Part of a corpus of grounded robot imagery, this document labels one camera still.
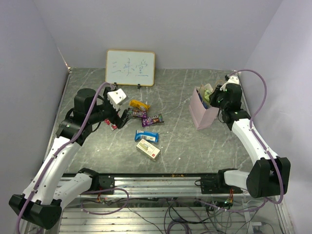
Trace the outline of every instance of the whiteboard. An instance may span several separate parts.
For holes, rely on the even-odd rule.
[[[154,85],[155,53],[108,50],[105,81],[109,83]]]

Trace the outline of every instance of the purple candy bar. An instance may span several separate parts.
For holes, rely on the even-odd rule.
[[[147,127],[155,123],[163,123],[162,115],[156,115],[152,117],[148,117],[146,119],[142,119],[142,127]]]

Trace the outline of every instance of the chinese characters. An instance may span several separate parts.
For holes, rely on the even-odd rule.
[[[114,61],[112,65],[112,73],[121,73],[126,76],[134,74],[136,77],[148,77],[148,75],[144,73],[144,68],[148,65],[145,59],[142,59],[139,63],[133,64],[130,58],[127,58],[124,64]]]

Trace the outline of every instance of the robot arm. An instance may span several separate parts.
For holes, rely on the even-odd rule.
[[[59,220],[62,209],[79,194],[98,189],[98,173],[85,168],[81,169],[72,180],[57,188],[67,166],[92,132],[93,124],[109,119],[118,128],[122,128],[128,121],[127,110],[123,112],[121,117],[118,116],[119,106],[126,99],[125,93],[121,89],[111,91],[109,87],[106,87],[103,97],[98,96],[102,100],[102,104],[92,108],[88,121],[83,125],[95,95],[96,92],[92,89],[78,91],[74,98],[74,108],[67,113],[65,120],[59,125],[51,151],[37,175],[22,195],[11,197],[9,205],[17,215],[28,202],[25,210],[22,211],[23,219],[45,229],[50,229]],[[82,126],[84,127],[81,134],[76,137],[77,139],[73,143],[68,144],[78,134]],[[56,154],[56,151],[65,144],[67,145]],[[34,185],[38,181],[41,182],[34,190]]]
[[[222,183],[247,190],[254,198],[280,195],[279,180],[269,153],[277,163],[281,173],[284,193],[287,192],[290,162],[280,158],[261,137],[252,123],[250,116],[241,109],[242,89],[237,76],[226,77],[224,85],[218,85],[210,95],[210,104],[222,111],[222,120],[233,131],[246,148],[253,168],[250,173],[237,169],[219,171]]]

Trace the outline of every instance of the whiteboard frame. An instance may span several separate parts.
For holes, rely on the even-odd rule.
[[[107,57],[108,57],[108,52],[109,51],[139,52],[139,53],[152,53],[152,54],[154,54],[153,83],[151,85],[141,85],[140,84],[140,86],[151,87],[151,86],[153,86],[155,84],[155,60],[156,60],[156,55],[155,55],[154,52],[152,52],[152,51],[139,51],[139,50],[116,50],[116,49],[109,49],[106,52],[106,64],[105,64],[105,81],[106,82],[107,82],[106,79],[107,79],[107,60],[108,60]],[[116,83],[116,84],[117,85],[133,85],[133,86],[138,85],[138,84],[123,84],[123,83]]]

